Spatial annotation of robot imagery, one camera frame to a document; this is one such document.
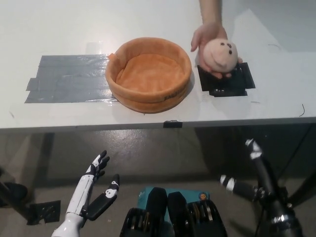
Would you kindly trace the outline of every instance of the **basket rim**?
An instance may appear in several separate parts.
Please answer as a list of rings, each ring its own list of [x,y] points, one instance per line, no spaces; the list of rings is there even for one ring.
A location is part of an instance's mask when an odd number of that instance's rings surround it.
[[[181,56],[185,59],[186,68],[183,69],[184,70],[183,79],[180,80],[180,82],[177,85],[175,85],[171,88],[168,88],[166,90],[157,91],[157,92],[139,92],[139,91],[125,88],[125,87],[117,84],[113,80],[113,78],[110,76],[110,70],[114,65],[114,61],[119,60],[117,55],[120,54],[121,52],[123,52],[126,49],[128,44],[131,45],[131,43],[136,43],[137,41],[140,41],[140,40],[150,40],[150,41],[157,41],[158,40],[161,43],[166,43],[166,44],[171,45],[172,47],[177,48],[181,52]],[[173,43],[173,42],[166,40],[166,39],[154,38],[154,37],[142,37],[142,38],[132,39],[132,40],[124,43],[121,47],[118,48],[118,50],[114,54],[113,59],[110,59],[108,62],[108,65],[106,67],[105,76],[106,76],[106,80],[108,81],[110,89],[111,90],[113,89],[115,91],[115,93],[120,95],[121,97],[130,99],[130,100],[134,100],[137,102],[155,103],[155,102],[164,101],[164,100],[170,98],[170,96],[173,97],[173,96],[176,96],[177,94],[181,93],[181,91],[183,91],[185,89],[185,87],[187,86],[187,84],[189,83],[191,73],[192,73],[192,64],[191,64],[190,58],[182,47],[180,47],[176,43]]]

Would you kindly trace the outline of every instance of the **human arm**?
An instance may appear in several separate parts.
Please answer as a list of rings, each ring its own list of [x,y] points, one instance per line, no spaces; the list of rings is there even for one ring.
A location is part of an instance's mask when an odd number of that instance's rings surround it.
[[[199,0],[202,21],[222,24],[221,0]]]
[[[218,79],[222,73],[214,72],[204,61],[203,51],[205,45],[213,39],[227,39],[227,34],[222,26],[221,0],[199,0],[203,24],[195,30],[191,41],[191,52],[198,48],[199,65]]]

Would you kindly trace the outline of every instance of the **stuffed toy face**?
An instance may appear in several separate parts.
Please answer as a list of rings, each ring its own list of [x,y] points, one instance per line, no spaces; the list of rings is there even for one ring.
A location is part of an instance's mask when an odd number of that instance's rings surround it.
[[[236,45],[227,39],[213,39],[204,48],[205,63],[216,72],[228,73],[238,62]]]

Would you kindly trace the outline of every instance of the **orange fabric bowl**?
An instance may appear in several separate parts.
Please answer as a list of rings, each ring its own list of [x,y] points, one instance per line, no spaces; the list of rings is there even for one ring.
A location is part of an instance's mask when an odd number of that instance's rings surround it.
[[[112,94],[126,107],[157,113],[179,104],[188,89],[191,62],[177,44],[138,38],[110,55],[106,79]]]

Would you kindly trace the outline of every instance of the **cable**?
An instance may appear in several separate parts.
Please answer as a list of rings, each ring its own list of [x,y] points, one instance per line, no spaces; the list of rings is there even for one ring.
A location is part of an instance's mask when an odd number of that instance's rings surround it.
[[[298,145],[296,146],[293,154],[290,156],[290,158],[287,160],[287,163],[285,164],[285,166],[283,167],[283,169],[281,170],[281,172],[279,173],[278,177],[277,177],[277,180],[279,180],[283,174],[285,173],[286,169],[289,167],[289,165],[291,164],[293,158],[296,156],[299,148],[301,147],[301,145],[303,144],[303,142],[305,141],[307,135],[309,134],[311,128],[312,128],[312,123],[310,124],[310,126],[307,128],[304,136],[302,137],[302,139],[300,140],[300,142],[298,143]],[[264,214],[264,209],[262,208],[261,210],[261,214],[260,214],[260,217],[259,217],[259,221],[258,221],[258,225],[257,225],[257,228],[256,228],[256,232],[255,232],[255,235],[254,237],[257,237],[258,236],[258,233],[259,233],[259,229],[260,229],[260,225],[261,225],[261,222],[262,222],[262,219],[263,219],[263,214]]]

